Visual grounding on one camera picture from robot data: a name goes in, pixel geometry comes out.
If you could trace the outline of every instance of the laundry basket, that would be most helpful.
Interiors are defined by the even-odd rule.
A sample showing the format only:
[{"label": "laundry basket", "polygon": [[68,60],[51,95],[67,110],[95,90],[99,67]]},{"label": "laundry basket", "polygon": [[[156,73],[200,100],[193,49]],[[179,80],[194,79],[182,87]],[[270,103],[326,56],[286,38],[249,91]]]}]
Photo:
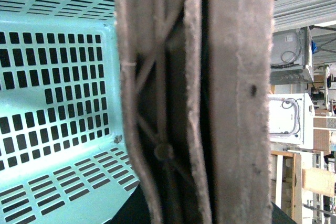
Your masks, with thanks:
[{"label": "laundry basket", "polygon": [[114,0],[0,0],[0,223],[105,223],[139,181]]}]

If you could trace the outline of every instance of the wooden plank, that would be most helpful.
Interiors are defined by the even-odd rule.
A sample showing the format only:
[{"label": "wooden plank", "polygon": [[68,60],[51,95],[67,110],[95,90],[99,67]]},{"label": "wooden plank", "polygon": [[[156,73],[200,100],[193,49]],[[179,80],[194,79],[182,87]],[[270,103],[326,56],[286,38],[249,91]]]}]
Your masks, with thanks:
[{"label": "wooden plank", "polygon": [[282,198],[282,165],[284,163],[284,157],[278,155],[277,158],[277,179],[275,185],[275,205],[281,209],[281,198]]},{"label": "wooden plank", "polygon": [[293,157],[293,152],[281,152],[281,151],[271,151],[271,155],[281,155],[285,157]]},{"label": "wooden plank", "polygon": [[297,223],[302,224],[302,167],[301,155],[293,156],[292,173],[292,197],[291,197],[291,218]]}]

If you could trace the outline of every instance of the white appliance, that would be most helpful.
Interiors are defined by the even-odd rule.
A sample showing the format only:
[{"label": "white appliance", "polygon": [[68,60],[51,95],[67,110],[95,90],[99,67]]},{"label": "white appliance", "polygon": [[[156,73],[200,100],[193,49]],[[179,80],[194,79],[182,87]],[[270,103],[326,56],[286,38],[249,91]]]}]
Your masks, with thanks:
[{"label": "white appliance", "polygon": [[313,149],[315,110],[309,95],[269,94],[268,98],[270,140]]},{"label": "white appliance", "polygon": [[273,34],[272,85],[313,82],[313,59],[309,27]]}]

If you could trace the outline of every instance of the dark spot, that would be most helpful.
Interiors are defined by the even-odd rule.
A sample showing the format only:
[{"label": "dark spot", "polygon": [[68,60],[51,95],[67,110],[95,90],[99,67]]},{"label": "dark spot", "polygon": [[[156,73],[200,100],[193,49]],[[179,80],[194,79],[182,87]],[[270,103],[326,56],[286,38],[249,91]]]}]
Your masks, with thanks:
[{"label": "dark spot", "polygon": [[257,175],[259,175],[261,173],[261,170],[257,168],[257,165],[256,164],[252,164],[252,169],[253,169],[253,172]]},{"label": "dark spot", "polygon": [[256,94],[257,94],[257,86],[252,85],[252,86],[251,86],[251,96],[252,96],[252,97],[255,97]]}]

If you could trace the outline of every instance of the wooden board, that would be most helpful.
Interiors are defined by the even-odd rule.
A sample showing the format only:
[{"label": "wooden board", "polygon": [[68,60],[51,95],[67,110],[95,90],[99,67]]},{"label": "wooden board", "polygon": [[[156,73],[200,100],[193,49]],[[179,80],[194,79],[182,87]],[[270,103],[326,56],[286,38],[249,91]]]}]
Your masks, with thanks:
[{"label": "wooden board", "polygon": [[291,218],[297,223],[302,224],[302,167],[301,155],[293,156],[293,183],[291,197]]}]

